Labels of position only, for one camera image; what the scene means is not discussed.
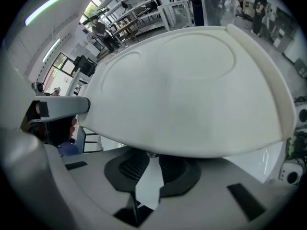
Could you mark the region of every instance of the white shelf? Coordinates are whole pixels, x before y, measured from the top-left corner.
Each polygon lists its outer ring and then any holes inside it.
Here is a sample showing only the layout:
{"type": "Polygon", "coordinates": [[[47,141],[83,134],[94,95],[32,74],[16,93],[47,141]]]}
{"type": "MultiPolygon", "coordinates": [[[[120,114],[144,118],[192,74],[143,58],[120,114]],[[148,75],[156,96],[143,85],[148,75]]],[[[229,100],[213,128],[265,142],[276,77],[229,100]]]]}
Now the white shelf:
{"type": "Polygon", "coordinates": [[[148,32],[150,30],[153,30],[153,29],[156,29],[156,28],[159,28],[159,27],[163,27],[164,26],[164,23],[163,21],[160,21],[160,22],[157,22],[155,24],[151,24],[151,25],[148,25],[148,26],[145,26],[143,28],[141,28],[141,31],[138,31],[135,35],[140,35],[142,33],[145,33],[145,32],[148,32]]]}
{"type": "Polygon", "coordinates": [[[145,18],[147,18],[147,17],[149,17],[149,16],[153,16],[153,15],[159,14],[159,13],[160,13],[159,11],[152,12],[152,13],[148,13],[148,14],[146,14],[146,15],[143,15],[143,16],[141,16],[141,17],[138,17],[138,19],[139,19],[139,20],[142,20],[142,19],[145,19],[145,18]]]}
{"type": "Polygon", "coordinates": [[[104,17],[101,17],[101,19],[106,18],[107,16],[113,14],[115,12],[115,10],[117,10],[119,7],[121,6],[121,2],[117,3],[112,9],[110,9],[105,15],[104,17]]]}
{"type": "Polygon", "coordinates": [[[125,12],[124,14],[122,14],[120,17],[118,17],[116,20],[114,20],[114,22],[112,22],[112,23],[109,25],[109,27],[110,27],[110,26],[113,26],[116,22],[118,22],[118,21],[122,20],[123,18],[125,18],[129,13],[131,13],[131,12],[134,11],[135,9],[137,9],[137,8],[139,8],[139,7],[141,7],[141,6],[145,5],[145,4],[147,4],[147,3],[149,3],[149,2],[151,2],[151,0],[146,0],[146,1],[142,2],[142,3],[140,3],[138,6],[136,6],[136,7],[132,8],[132,9],[128,10],[127,12],[125,12]]]}

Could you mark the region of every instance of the white plastic panel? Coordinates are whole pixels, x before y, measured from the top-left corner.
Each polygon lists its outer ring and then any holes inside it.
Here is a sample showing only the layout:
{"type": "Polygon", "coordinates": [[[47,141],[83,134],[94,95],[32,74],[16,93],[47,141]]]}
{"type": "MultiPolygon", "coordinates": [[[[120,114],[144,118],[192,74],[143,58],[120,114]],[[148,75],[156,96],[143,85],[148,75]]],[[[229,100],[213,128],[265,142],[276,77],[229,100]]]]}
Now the white plastic panel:
{"type": "MultiPolygon", "coordinates": [[[[246,43],[256,44],[250,37],[246,43]]],[[[274,64],[267,67],[282,78],[274,64]]],[[[100,65],[85,93],[91,108],[78,119],[97,134],[157,153],[235,155],[283,139],[279,115],[285,114],[267,80],[226,28],[176,30],[100,65]]],[[[282,89],[287,90],[285,83],[282,89]]],[[[291,107],[290,93],[284,93],[291,107]]],[[[294,109],[289,110],[294,122],[294,109]]]]}
{"type": "Polygon", "coordinates": [[[286,142],[278,142],[266,148],[245,154],[225,157],[236,166],[256,178],[261,183],[278,179],[281,165],[285,159],[286,142]]]}

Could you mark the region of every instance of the dark hair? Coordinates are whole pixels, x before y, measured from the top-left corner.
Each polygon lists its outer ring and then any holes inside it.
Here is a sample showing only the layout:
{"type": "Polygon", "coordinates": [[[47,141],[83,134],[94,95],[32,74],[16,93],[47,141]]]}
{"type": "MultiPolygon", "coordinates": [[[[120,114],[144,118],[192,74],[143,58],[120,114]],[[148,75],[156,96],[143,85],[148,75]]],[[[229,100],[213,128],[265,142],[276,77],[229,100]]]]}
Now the dark hair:
{"type": "Polygon", "coordinates": [[[239,1],[239,3],[240,3],[241,9],[243,9],[243,2],[240,2],[240,1],[239,1]]]}

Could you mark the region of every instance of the white floor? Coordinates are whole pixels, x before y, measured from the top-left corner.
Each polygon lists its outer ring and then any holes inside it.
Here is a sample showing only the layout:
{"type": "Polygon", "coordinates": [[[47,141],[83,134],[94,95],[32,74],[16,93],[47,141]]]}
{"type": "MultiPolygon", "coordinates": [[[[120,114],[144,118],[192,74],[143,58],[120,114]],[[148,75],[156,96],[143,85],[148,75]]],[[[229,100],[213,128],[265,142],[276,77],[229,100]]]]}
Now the white floor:
{"type": "MultiPolygon", "coordinates": [[[[241,29],[249,34],[249,29],[246,29],[245,27],[241,27],[241,29]]],[[[153,37],[155,35],[159,35],[161,33],[166,32],[164,27],[146,32],[140,36],[138,36],[139,41],[143,41],[147,38],[153,37]]],[[[256,37],[253,34],[250,34],[250,36],[270,55],[272,60],[275,62],[279,70],[281,71],[286,83],[288,84],[288,87],[290,89],[290,92],[293,96],[299,97],[302,95],[307,94],[307,85],[304,79],[302,79],[294,69],[294,66],[288,62],[281,53],[277,52],[271,42],[267,41],[267,39],[263,37],[256,37]]],[[[128,41],[127,45],[131,46],[136,44],[137,41],[128,41]]],[[[100,62],[107,62],[110,60],[114,55],[107,55],[105,58],[103,58],[100,62]]]]}

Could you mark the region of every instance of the white device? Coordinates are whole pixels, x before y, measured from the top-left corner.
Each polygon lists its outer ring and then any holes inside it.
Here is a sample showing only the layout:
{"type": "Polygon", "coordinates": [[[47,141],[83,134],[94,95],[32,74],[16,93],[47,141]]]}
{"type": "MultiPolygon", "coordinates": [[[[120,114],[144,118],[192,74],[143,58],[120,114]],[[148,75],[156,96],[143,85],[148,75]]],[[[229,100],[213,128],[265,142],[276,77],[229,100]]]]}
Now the white device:
{"type": "Polygon", "coordinates": [[[142,41],[101,63],[84,96],[92,105],[78,116],[80,125],[173,156],[251,152],[286,140],[295,127],[293,99],[281,73],[232,24],[142,41]],[[178,55],[178,45],[186,45],[189,57],[178,55]]]}
{"type": "Polygon", "coordinates": [[[288,184],[296,184],[301,179],[303,172],[303,167],[297,160],[289,160],[283,163],[279,180],[288,184]]]}
{"type": "Polygon", "coordinates": [[[300,103],[295,107],[296,128],[301,128],[307,124],[307,103],[300,103]]]}

